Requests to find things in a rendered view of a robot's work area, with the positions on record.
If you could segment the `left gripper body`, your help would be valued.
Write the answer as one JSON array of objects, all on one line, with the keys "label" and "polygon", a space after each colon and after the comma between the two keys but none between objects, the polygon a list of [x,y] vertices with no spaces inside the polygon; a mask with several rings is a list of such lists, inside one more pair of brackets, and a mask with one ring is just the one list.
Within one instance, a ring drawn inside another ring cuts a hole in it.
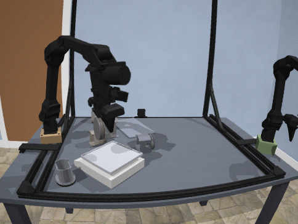
[{"label": "left gripper body", "polygon": [[290,126],[298,126],[298,117],[294,116],[293,114],[285,114],[283,121]]}]

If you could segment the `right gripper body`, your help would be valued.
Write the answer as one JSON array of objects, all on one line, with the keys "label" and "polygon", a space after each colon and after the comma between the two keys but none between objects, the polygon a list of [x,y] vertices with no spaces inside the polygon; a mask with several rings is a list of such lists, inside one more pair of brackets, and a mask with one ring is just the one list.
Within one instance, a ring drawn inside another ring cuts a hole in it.
[{"label": "right gripper body", "polygon": [[[100,110],[101,115],[104,119],[112,119],[125,114],[124,107],[122,107],[117,103],[111,104],[110,90],[112,90],[112,86],[108,84],[104,86],[97,86],[97,87],[92,86],[91,92],[93,92],[93,97],[89,97],[88,99],[88,105],[90,107],[92,107],[93,105],[95,109],[101,108]],[[95,101],[94,101],[94,98],[95,98]],[[106,107],[103,107],[103,106],[106,106]]]}]

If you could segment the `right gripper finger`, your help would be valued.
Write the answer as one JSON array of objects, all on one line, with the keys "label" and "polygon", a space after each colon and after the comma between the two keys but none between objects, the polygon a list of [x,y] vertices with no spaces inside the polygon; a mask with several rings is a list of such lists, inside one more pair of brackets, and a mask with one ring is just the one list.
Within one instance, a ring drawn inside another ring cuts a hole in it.
[{"label": "right gripper finger", "polygon": [[115,124],[115,118],[106,120],[102,117],[102,115],[100,115],[102,121],[104,122],[104,124],[106,125],[107,129],[109,130],[110,133],[113,132],[114,129],[114,124]]},{"label": "right gripper finger", "polygon": [[100,115],[101,115],[100,110],[101,110],[101,108],[98,108],[98,109],[91,108],[91,109],[92,109],[92,111],[95,113],[95,115],[96,115],[98,118],[100,118]]}]

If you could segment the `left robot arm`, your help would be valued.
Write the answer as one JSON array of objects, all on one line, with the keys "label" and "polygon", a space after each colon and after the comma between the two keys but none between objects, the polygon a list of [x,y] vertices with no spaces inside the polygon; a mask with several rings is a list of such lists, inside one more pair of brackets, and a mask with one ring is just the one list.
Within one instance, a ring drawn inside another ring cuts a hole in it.
[{"label": "left robot arm", "polygon": [[[293,68],[294,67],[294,68]],[[275,76],[275,91],[273,96],[272,108],[267,114],[267,118],[262,122],[261,139],[265,142],[274,143],[276,130],[279,130],[283,123],[281,107],[283,102],[284,87],[290,72],[295,69],[298,71],[298,58],[287,55],[279,59],[273,65],[273,74]],[[268,126],[268,127],[267,127]]]}]

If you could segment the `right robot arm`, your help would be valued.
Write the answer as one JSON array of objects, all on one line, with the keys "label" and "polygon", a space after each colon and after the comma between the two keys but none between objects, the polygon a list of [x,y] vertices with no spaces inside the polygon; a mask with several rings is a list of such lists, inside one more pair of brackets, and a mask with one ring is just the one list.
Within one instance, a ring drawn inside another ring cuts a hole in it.
[{"label": "right robot arm", "polygon": [[[61,35],[44,50],[47,63],[46,98],[42,103],[39,120],[43,122],[44,135],[57,134],[60,104],[57,101],[58,69],[69,49],[81,54],[88,64],[93,87],[108,85],[127,85],[131,72],[126,62],[117,62],[107,45],[90,44],[72,36]],[[65,46],[65,47],[64,47]],[[114,62],[113,62],[114,60]],[[103,74],[102,74],[103,73]],[[112,87],[111,102],[127,102],[128,92]],[[44,123],[45,122],[45,123]]]}]

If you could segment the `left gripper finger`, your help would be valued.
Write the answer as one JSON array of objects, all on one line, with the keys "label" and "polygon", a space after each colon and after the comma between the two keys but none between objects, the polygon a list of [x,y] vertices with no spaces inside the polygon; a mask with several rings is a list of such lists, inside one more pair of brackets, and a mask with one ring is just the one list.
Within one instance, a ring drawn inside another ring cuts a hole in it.
[{"label": "left gripper finger", "polygon": [[289,126],[289,124],[287,124],[287,127],[288,127],[288,133],[289,133],[289,141],[291,142],[293,140],[294,133],[298,127],[297,126]]}]

